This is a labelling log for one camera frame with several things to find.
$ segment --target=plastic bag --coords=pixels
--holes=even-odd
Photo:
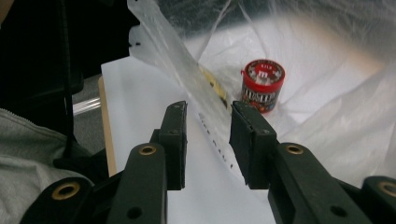
[[[238,100],[240,70],[260,58],[277,61],[286,69],[286,80],[276,109],[264,116],[280,142],[310,148],[332,175],[358,187],[367,175],[396,177],[396,3],[215,0],[128,5],[141,21],[131,31],[131,53],[187,90],[213,148],[238,177],[227,143],[231,118],[205,84],[198,63],[212,72],[231,100]]]

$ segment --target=white surface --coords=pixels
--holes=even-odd
[[[117,170],[161,127],[168,105],[189,99],[159,70],[132,57],[102,65]],[[187,114],[186,188],[168,192],[168,222],[274,223],[266,191],[252,193],[222,164],[193,108]]]

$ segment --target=red canister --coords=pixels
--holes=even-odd
[[[285,79],[285,69],[270,60],[248,63],[243,76],[242,101],[254,105],[261,113],[274,109]]]

